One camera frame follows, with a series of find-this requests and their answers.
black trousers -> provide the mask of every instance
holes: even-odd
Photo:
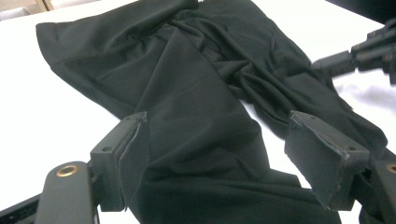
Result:
[[[148,112],[150,151],[121,177],[134,180],[124,197],[141,223],[340,223],[296,176],[270,169],[238,99],[281,137],[299,110],[374,153],[387,143],[248,0],[141,0],[36,30],[64,81],[120,119]]]

black pants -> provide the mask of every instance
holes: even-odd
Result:
[[[52,70],[85,96],[120,119],[148,112],[148,159],[122,177],[138,180],[126,195],[141,223],[340,222],[296,176],[270,169],[238,98],[281,137],[299,110],[375,153],[387,143],[248,0],[141,0],[38,24],[37,37]]]

white table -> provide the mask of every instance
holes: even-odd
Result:
[[[0,210],[40,193],[52,168],[88,161],[93,147],[119,122],[52,73],[39,51],[35,25],[73,21],[132,1],[102,0],[0,21]],[[256,2],[312,61],[350,49],[382,27],[323,0]],[[396,88],[389,78],[374,71],[339,77],[334,83],[357,113],[385,132],[395,152]],[[265,124],[262,135],[272,168],[299,175],[308,187],[283,153],[284,142]],[[356,203],[352,212],[342,212],[343,222],[359,223],[359,211]],[[138,223],[130,212],[101,213],[100,218],[105,224]]]

